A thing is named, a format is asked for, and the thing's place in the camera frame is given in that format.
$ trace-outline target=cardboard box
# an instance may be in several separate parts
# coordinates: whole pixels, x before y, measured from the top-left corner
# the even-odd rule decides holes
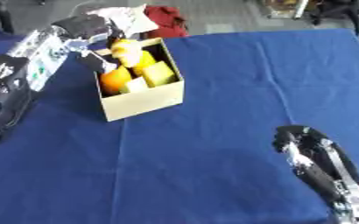
[[[104,95],[98,75],[95,76],[99,98],[107,121],[115,121],[129,116],[140,115],[155,109],[162,109],[181,104],[184,98],[184,78],[180,74],[171,54],[161,38],[147,39],[141,42],[143,49],[149,51],[157,60],[167,63],[175,72],[176,81],[160,87],[149,88],[143,92],[118,94],[113,96]],[[110,55],[108,49],[97,51],[97,53]]]

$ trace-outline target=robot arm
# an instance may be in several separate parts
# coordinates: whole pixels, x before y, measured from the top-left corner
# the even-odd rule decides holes
[[[359,224],[359,174],[343,150],[306,126],[279,127],[273,143],[294,174],[315,190],[340,224]]]
[[[106,73],[115,64],[89,51],[100,40],[122,38],[109,19],[96,15],[71,17],[36,30],[0,55],[0,138],[25,113],[34,96],[65,62],[70,52],[90,69]]]

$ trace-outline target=red bag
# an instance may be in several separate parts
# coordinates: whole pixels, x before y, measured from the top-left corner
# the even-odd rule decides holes
[[[148,31],[146,36],[152,38],[176,38],[186,37],[186,20],[180,15],[177,8],[168,6],[147,6],[145,15],[154,21],[159,28],[155,31]]]

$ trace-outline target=yellow cube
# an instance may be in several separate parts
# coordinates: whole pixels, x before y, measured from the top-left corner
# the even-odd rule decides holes
[[[154,88],[170,83],[175,73],[164,61],[160,61],[143,69],[143,77],[148,86]]]
[[[146,89],[148,89],[148,86],[144,80],[144,77],[138,77],[134,80],[126,82],[122,87],[120,87],[120,92],[122,94],[137,93],[143,92]]]

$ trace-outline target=blue tablecloth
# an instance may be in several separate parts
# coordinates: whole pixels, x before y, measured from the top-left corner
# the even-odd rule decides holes
[[[327,208],[271,147],[310,125],[359,169],[359,40],[346,30],[166,41],[185,101],[105,123],[72,57],[0,144],[0,224],[322,223]],[[10,42],[0,42],[0,52]]]

